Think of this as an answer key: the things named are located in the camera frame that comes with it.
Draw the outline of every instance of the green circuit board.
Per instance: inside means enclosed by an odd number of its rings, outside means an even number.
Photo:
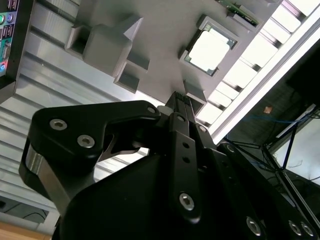
[[[216,2],[220,3],[222,6],[228,9],[231,13],[237,14],[239,17],[246,20],[248,23],[250,23],[252,26],[256,27],[259,23],[257,20],[255,20],[252,16],[238,8],[235,4],[232,4],[231,2],[227,0],[215,0]]]

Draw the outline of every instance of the metal frame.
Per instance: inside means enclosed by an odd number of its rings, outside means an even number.
[[[298,124],[296,123],[294,125],[293,130],[292,130],[290,143],[289,143],[288,150],[287,150],[287,153],[286,153],[286,156],[285,156],[286,160],[284,161],[283,166],[280,166],[278,164],[278,162],[273,158],[273,156],[270,154],[270,152],[269,152],[269,150],[267,149],[266,146],[261,146],[261,150],[265,154],[265,156],[267,157],[267,161],[271,164],[272,167],[270,167],[265,162],[261,161],[258,157],[254,156],[250,152],[248,152],[245,149],[243,149],[242,147],[240,147],[238,144],[236,144],[236,142],[230,141],[228,139],[225,139],[225,140],[227,142],[231,143],[232,145],[234,145],[237,149],[239,149],[242,152],[244,152],[245,154],[247,154],[248,156],[252,157],[257,162],[259,162],[259,163],[263,164],[264,166],[274,170],[275,175],[280,180],[281,184],[283,185],[283,187],[285,188],[286,192],[288,193],[288,195],[293,200],[294,204],[297,206],[298,210],[312,224],[312,226],[315,228],[316,232],[318,234],[320,234],[320,222],[319,222],[319,220],[314,215],[312,210],[309,208],[308,204],[305,202],[303,197],[300,195],[299,191],[297,190],[297,188],[295,187],[293,182],[290,180],[290,178],[288,177],[288,175],[287,175],[287,173],[285,171],[287,163],[288,163],[288,159],[289,159],[289,156],[290,156],[290,152],[291,152],[291,149],[292,149],[292,145],[293,145],[293,142],[294,142],[294,139],[295,139],[295,135],[296,135],[296,132],[297,132],[297,128],[298,128]]]
[[[320,38],[320,6],[209,128],[217,144]]]
[[[265,146],[262,147],[262,150],[264,151],[264,153],[266,153],[266,157],[268,158],[269,162],[272,164],[272,166],[276,171],[276,176],[280,179],[281,184],[283,185],[283,187],[285,188],[285,190],[293,200],[298,210],[309,221],[309,223],[312,224],[316,232],[320,234],[319,220],[317,219],[315,214],[312,212],[308,204],[305,202],[304,198],[300,195],[299,191],[296,189],[295,185],[290,180],[290,178],[284,171],[283,167],[280,167],[278,162],[273,158],[273,156],[270,154],[270,152]]]

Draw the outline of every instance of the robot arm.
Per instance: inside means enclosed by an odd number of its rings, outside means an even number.
[[[214,145],[188,97],[42,109],[19,173],[61,214],[56,239],[316,240],[313,226],[232,144]],[[97,162],[148,156],[95,182]]]

